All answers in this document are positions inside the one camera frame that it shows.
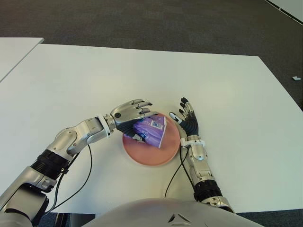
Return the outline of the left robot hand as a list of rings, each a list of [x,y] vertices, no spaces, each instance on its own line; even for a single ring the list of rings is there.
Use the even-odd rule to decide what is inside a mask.
[[[152,103],[142,99],[135,99],[114,108],[110,115],[115,122],[115,128],[136,141],[145,142],[145,139],[134,131],[133,125],[145,118],[158,114],[158,112],[146,108],[146,106],[150,105]]]

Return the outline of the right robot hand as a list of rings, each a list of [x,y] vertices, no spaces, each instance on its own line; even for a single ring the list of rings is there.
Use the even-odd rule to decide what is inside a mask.
[[[183,97],[180,100],[180,106],[182,109],[179,109],[179,112],[182,114],[183,118],[179,117],[174,112],[169,112],[170,118],[181,126],[187,136],[199,136],[198,121],[192,105]]]

